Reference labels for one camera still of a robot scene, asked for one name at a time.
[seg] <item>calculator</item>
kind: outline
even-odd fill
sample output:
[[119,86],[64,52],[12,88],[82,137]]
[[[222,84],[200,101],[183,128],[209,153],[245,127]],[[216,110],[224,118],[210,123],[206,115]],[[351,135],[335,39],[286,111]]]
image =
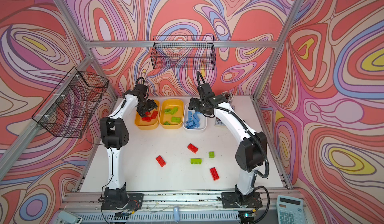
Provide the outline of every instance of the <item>calculator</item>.
[[290,196],[277,197],[279,224],[305,224],[303,200]]

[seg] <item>red lego brick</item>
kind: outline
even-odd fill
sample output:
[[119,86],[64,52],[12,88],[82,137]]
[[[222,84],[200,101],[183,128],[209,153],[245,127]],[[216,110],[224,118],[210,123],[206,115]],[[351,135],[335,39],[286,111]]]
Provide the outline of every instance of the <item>red lego brick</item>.
[[191,143],[188,145],[188,149],[191,150],[194,154],[196,154],[197,151],[199,150],[197,147],[195,147]]
[[152,118],[150,116],[142,117],[141,120],[151,122]]
[[163,160],[161,156],[156,157],[157,162],[160,164],[161,167],[164,167],[166,162]]
[[156,117],[157,117],[158,114],[159,114],[158,111],[153,111],[153,112],[152,112],[152,116],[151,116],[151,118],[152,118],[152,119],[156,119]]
[[216,171],[216,168],[211,168],[211,169],[209,169],[209,171],[211,172],[211,175],[212,175],[212,178],[214,179],[214,181],[219,179],[219,176],[218,176],[218,173]]

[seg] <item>black wire basket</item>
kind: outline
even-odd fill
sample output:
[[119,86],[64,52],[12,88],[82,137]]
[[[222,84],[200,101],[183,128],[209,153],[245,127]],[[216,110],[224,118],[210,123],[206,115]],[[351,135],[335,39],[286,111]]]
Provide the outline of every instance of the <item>black wire basket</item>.
[[38,120],[35,116],[48,97],[33,114],[32,119],[53,136],[82,138],[92,115],[108,88],[108,84],[107,78],[91,72],[77,71],[69,85],[44,115],[41,115]]
[[214,36],[153,36],[153,69],[214,70]]

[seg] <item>psychedelic patterned wall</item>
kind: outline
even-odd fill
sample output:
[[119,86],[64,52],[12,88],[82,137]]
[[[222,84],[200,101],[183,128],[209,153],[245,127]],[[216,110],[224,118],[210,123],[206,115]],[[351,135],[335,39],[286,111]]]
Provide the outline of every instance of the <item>psychedelic patterned wall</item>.
[[262,114],[316,223],[384,223],[384,0],[305,0]]
[[[2,155],[84,54],[52,0],[0,0],[0,7]],[[109,113],[112,100],[104,95],[93,120]],[[99,131],[90,128],[87,135],[94,140]],[[0,182],[0,224],[50,221],[89,157],[93,146],[84,138],[36,135]]]
[[[216,40],[277,40],[293,0],[66,0],[89,40],[152,40],[153,35],[205,35]],[[196,94],[195,72],[153,70],[150,48],[93,50],[116,94],[145,77],[152,95]],[[271,49],[219,48],[206,71],[214,91],[253,94]]]
[[[217,57],[214,70],[200,70],[217,93],[253,94],[271,48],[229,48],[228,60]],[[94,48],[116,94],[132,89],[144,77],[152,96],[197,95],[196,70],[153,69],[150,48]]]

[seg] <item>black cable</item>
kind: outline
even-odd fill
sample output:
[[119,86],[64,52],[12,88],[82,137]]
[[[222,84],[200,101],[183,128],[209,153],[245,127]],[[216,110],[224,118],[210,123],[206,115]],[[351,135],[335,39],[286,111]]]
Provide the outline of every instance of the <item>black cable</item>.
[[245,125],[245,123],[243,122],[243,120],[236,114],[234,113],[233,111],[230,111],[229,109],[226,109],[226,108],[223,108],[223,107],[219,107],[219,106],[212,106],[212,105],[207,105],[207,104],[203,104],[204,107],[209,107],[209,108],[214,108],[214,109],[219,109],[219,110],[222,110],[222,111],[225,111],[225,112],[228,112],[230,114],[232,114],[239,122],[240,124],[243,126],[244,130],[246,130],[246,132],[248,133],[248,135],[250,135],[250,137],[252,138],[252,140],[255,141],[257,147],[260,149],[261,153],[262,153],[262,156],[264,158],[264,163],[265,163],[265,173],[262,174],[261,172],[259,172],[258,170],[256,171],[256,173],[262,177],[262,178],[267,178],[268,175],[269,175],[269,162],[268,162],[268,157],[266,155],[266,151],[264,150],[262,144],[260,143],[260,141],[252,134],[252,132],[250,130],[248,130],[248,127]]
[[[125,105],[126,102],[127,102],[127,100],[124,98],[124,100],[123,100],[123,102],[122,102],[122,105],[120,106],[119,110],[118,110],[118,111],[115,113],[115,115],[113,115],[113,116],[116,116],[116,115],[119,113],[119,111],[123,108],[123,106]],[[91,143],[91,144],[93,144],[93,145],[103,146],[102,144],[93,143],[93,142],[89,141],[89,140],[88,140],[88,137],[87,137],[88,130],[91,128],[91,126],[92,126],[95,122],[99,121],[99,120],[102,119],[102,118],[103,118],[103,117],[100,117],[98,120],[96,120],[96,121],[94,121],[93,123],[91,123],[91,124],[88,126],[87,130],[85,131],[85,139],[86,139],[89,143]]]
[[104,217],[104,214],[103,214],[103,209],[101,208],[101,205],[103,204],[103,187],[106,187],[108,186],[108,184],[112,181],[112,178],[113,178],[113,151],[112,151],[112,148],[109,148],[111,150],[111,160],[112,160],[112,176],[111,176],[111,179],[109,180],[109,182],[107,184],[105,184],[104,186],[101,187],[101,197],[98,199],[98,201],[100,202],[100,210],[101,210],[101,215],[103,216],[103,219],[105,222],[107,222],[108,224],[110,224]]
[[266,197],[267,197],[266,208],[265,208],[265,211],[264,211],[264,213],[262,214],[261,217],[259,217],[256,221],[251,222],[251,223],[249,223],[249,224],[255,224],[255,223],[261,221],[261,220],[265,217],[265,215],[266,215],[266,213],[268,212],[268,209],[269,209],[269,204],[270,204],[269,192],[268,192],[268,190],[265,188],[265,186],[258,186],[258,187],[255,188],[255,190],[260,189],[260,188],[263,188],[263,189],[265,190],[265,193],[266,193]]
[[203,81],[203,84],[205,83],[204,78],[203,78],[203,75],[201,75],[201,73],[200,73],[199,71],[197,71],[197,73],[196,73],[196,78],[197,78],[197,83],[198,83],[199,87],[201,86],[201,84],[200,84],[200,78],[201,78],[201,80]]
[[142,83],[142,84],[145,84],[145,80],[144,80],[143,77],[139,77],[139,78],[136,80],[136,83],[135,83],[135,84],[137,84],[137,83],[139,82],[140,79],[143,80],[143,83]]

